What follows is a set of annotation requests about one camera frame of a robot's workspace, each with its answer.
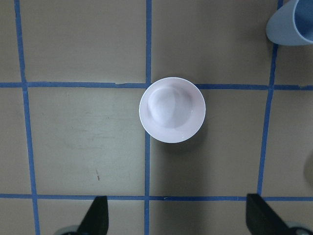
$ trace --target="bowl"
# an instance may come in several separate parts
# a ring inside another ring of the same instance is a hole
[[[178,143],[191,138],[202,126],[205,101],[193,83],[179,77],[166,77],[145,91],[139,117],[153,138]]]

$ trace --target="tile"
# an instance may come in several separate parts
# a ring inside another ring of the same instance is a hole
[[[277,1],[154,0],[152,80],[268,84]]]
[[[31,199],[0,198],[0,234],[35,234]]]
[[[312,196],[312,100],[311,91],[274,92],[264,171],[264,196]]]
[[[0,1],[0,82],[20,82],[14,1]]]
[[[267,202],[285,221],[297,222],[313,229],[313,202]]]
[[[248,235],[246,202],[150,202],[151,235]]]
[[[91,200],[38,200],[41,234],[54,234],[72,225],[79,225]],[[108,201],[108,235],[143,235],[143,201]]]
[[[21,1],[28,81],[145,82],[145,0]]]
[[[313,46],[279,46],[275,83],[285,85],[313,85]]]
[[[202,90],[206,117],[191,139],[151,138],[150,195],[245,196],[257,189],[266,91]]]
[[[21,88],[0,88],[0,193],[31,193]]]
[[[29,89],[37,192],[143,195],[143,92]]]

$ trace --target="scratch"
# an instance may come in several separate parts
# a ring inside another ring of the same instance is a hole
[[[96,173],[97,173],[98,181],[100,181],[100,176],[99,176],[99,173],[98,173],[98,170],[97,170],[97,169],[96,169]]]

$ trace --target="black object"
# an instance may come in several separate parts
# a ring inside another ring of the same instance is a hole
[[[289,228],[258,194],[246,197],[246,225],[252,235],[313,235],[305,228]]]
[[[109,229],[108,199],[96,197],[76,232],[62,235],[106,235]]]

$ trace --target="cup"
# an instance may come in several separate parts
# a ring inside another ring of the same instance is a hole
[[[313,0],[290,0],[270,18],[268,39],[285,46],[313,44]]]
[[[153,83],[143,94],[139,117],[155,139],[178,143],[192,137],[203,124],[205,101],[200,90],[179,77]]]

